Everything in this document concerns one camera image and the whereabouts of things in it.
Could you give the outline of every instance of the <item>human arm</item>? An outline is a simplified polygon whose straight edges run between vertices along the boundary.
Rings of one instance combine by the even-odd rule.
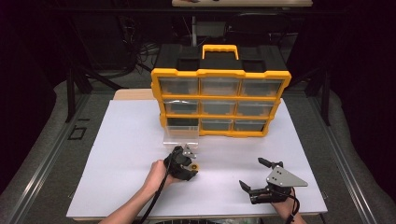
[[[294,189],[290,193],[291,196],[295,196]],[[294,205],[294,199],[288,197],[285,202],[282,203],[271,203],[271,205],[275,208],[276,212],[280,215],[283,220],[288,220]],[[306,224],[303,217],[299,212],[294,216],[294,221],[292,224]]]
[[[155,192],[161,185],[166,174],[166,167],[162,160],[155,161],[151,164],[150,171],[146,177],[143,186],[135,193],[135,195],[123,204],[116,211],[111,213],[108,217],[103,219],[100,223],[132,223],[140,210],[145,204],[154,196]],[[166,178],[163,186],[166,189],[170,184],[177,182],[177,179],[169,175]]]

